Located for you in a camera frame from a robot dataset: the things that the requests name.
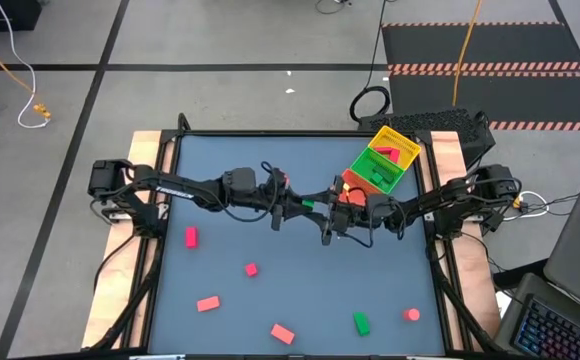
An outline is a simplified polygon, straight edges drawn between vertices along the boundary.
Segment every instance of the white cable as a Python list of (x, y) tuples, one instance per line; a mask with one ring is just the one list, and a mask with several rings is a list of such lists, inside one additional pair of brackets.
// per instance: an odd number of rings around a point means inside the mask
[(539, 200), (541, 200), (541, 202), (543, 203), (543, 206), (545, 206), (545, 209), (537, 214), (525, 214), (525, 215), (518, 215), (518, 216), (513, 216), (513, 217), (508, 217), (508, 218), (503, 218), (503, 221), (512, 221), (512, 220), (516, 220), (516, 219), (529, 219), (529, 218), (533, 218), (533, 217), (539, 217), (539, 216), (543, 216), (545, 214), (547, 214), (550, 211), (550, 205), (548, 205), (548, 202), (546, 201), (546, 199), (543, 198), (543, 196), (537, 194), (534, 191), (522, 191), (521, 193), (519, 193), (519, 199), (520, 201), (523, 201), (523, 195), (525, 194), (530, 194), (530, 195), (534, 195), (536, 196)]
[(19, 116), (17, 116), (17, 123), (19, 124), (19, 126), (26, 128), (26, 129), (39, 129), (39, 128), (45, 127), (46, 125), (48, 125), (48, 122), (50, 122), (50, 119), (44, 118), (45, 121), (42, 124), (38, 124), (38, 125), (26, 125), (26, 124), (21, 122), (21, 117), (23, 116), (23, 113), (26, 112), (26, 110), (28, 110), (28, 108), (30, 107), (30, 104), (32, 104), (32, 101), (34, 100), (35, 95), (37, 94), (37, 76), (35, 75), (34, 69), (32, 68), (32, 66), (30, 66), (30, 64), (28, 64), (27, 62), (23, 61), (23, 59), (21, 59), (19, 54), (17, 54), (17, 50), (14, 48), (14, 32), (12, 31), (12, 26), (10, 25), (10, 19), (8, 19), (8, 15), (3, 10), (1, 3), (0, 3), (0, 11), (1, 11), (1, 15), (3, 15), (3, 18), (6, 20), (6, 25), (8, 26), (8, 32), (10, 33), (10, 48), (12, 49), (12, 53), (17, 58), (17, 60), (19, 60), (20, 63), (22, 63), (28, 69), (30, 69), (30, 74), (32, 74), (32, 94), (30, 95), (30, 99), (28, 99), (26, 106), (24, 106), (23, 109), (21, 109)]

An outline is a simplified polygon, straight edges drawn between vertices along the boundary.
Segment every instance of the blue table surface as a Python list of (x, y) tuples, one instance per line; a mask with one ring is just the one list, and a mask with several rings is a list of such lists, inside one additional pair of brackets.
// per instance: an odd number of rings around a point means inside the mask
[[(252, 167), (267, 179), (261, 161), (283, 169), (299, 194), (318, 192), (349, 167), (369, 138), (185, 136), (178, 175), (216, 179)], [(410, 169), (392, 193), (418, 195)], [(248, 209), (231, 208), (242, 217)], [(240, 223), (174, 199), (155, 305), (151, 354), (443, 354), (439, 315), (421, 219), (405, 238), (381, 228), (375, 246), (333, 237), (322, 246), (318, 227), (305, 218), (270, 229), (271, 217)], [(187, 249), (187, 226), (199, 229), (199, 247)], [(349, 233), (367, 240), (366, 229)], [(244, 266), (254, 262), (250, 278)], [(221, 306), (197, 312), (196, 302), (218, 295)], [(402, 313), (417, 308), (421, 319)], [(364, 312), (370, 334), (360, 337), (353, 313)], [(270, 335), (275, 323), (295, 333), (291, 345)]]

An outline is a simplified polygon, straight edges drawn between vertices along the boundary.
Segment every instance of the wooden board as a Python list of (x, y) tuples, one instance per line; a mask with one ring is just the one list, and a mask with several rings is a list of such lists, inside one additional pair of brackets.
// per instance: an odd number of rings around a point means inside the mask
[[(159, 131), (135, 132), (128, 160), (136, 164), (154, 166), (157, 157), (159, 137)], [(457, 134), (454, 132), (433, 132), (432, 139), (433, 151), (435, 153), (441, 183), (444, 184), (451, 178), (464, 176), (466, 169)], [(166, 151), (165, 164), (170, 164), (169, 159), (171, 156), (172, 148), (170, 147)], [(422, 151), (421, 160), (424, 184), (426, 189), (432, 189), (432, 181), (429, 171), (427, 171), (428, 166), (425, 159), (425, 151)], [(148, 194), (144, 193), (140, 196), (146, 201)], [(475, 235), (479, 239), (481, 238), (479, 228), (475, 224), (466, 224), (463, 231)], [(131, 232), (132, 226), (129, 221), (112, 226), (104, 256), (127, 239)], [(102, 271), (99, 286), (97, 287), (92, 302), (83, 346), (89, 346), (98, 341), (126, 305), (130, 293), (138, 248), (139, 241), (133, 241), (125, 250), (113, 258)], [(488, 334), (493, 336), (499, 327), (499, 310), (495, 300), (490, 268), (484, 248), (482, 245), (476, 243), (476, 240), (463, 236), (454, 240), (454, 252), (459, 269), (459, 279), (464, 301), (481, 326)], [(149, 266), (151, 260), (151, 256), (148, 256), (146, 268)], [(446, 264), (444, 262), (442, 262), (442, 268), (444, 268), (444, 271), (446, 270)], [(448, 308), (453, 346), (455, 349), (461, 349), (461, 337), (456, 312), (449, 301), (446, 301), (446, 305)], [(135, 326), (133, 327), (134, 332), (130, 341), (132, 346), (139, 344), (144, 308), (145, 306), (142, 304), (137, 310)]]

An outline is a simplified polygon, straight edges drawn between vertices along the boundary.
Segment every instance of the yellow container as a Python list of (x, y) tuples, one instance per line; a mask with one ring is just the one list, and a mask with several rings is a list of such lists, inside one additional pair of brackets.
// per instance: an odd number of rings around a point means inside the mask
[(373, 149), (378, 147), (399, 149), (400, 154), (397, 165), (403, 170), (407, 170), (421, 152), (421, 146), (388, 126), (384, 126), (379, 130), (377, 135), (370, 141), (370, 144), (368, 144), (368, 147)]

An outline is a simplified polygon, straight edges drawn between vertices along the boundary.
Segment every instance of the laptop keyboard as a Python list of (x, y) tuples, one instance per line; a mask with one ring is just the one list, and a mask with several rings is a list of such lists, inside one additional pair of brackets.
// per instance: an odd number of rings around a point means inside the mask
[(537, 357), (580, 360), (580, 327), (531, 297), (512, 339), (521, 352)]

